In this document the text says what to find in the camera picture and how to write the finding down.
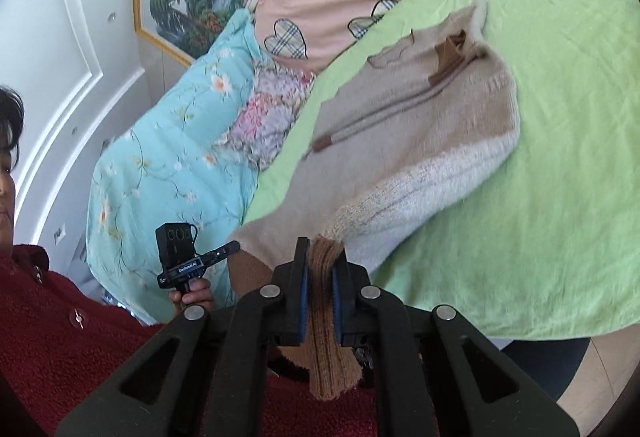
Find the person's left hand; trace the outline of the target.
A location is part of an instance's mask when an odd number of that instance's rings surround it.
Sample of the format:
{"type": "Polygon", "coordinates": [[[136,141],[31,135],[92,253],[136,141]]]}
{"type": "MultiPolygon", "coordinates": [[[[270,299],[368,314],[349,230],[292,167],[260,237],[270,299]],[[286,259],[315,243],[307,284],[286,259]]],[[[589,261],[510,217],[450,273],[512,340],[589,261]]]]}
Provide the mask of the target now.
{"type": "Polygon", "coordinates": [[[214,311],[216,304],[210,290],[210,282],[205,278],[193,279],[189,283],[189,292],[180,293],[172,290],[169,293],[171,304],[174,305],[175,313],[182,313],[186,307],[201,306],[207,311],[214,311]]]}

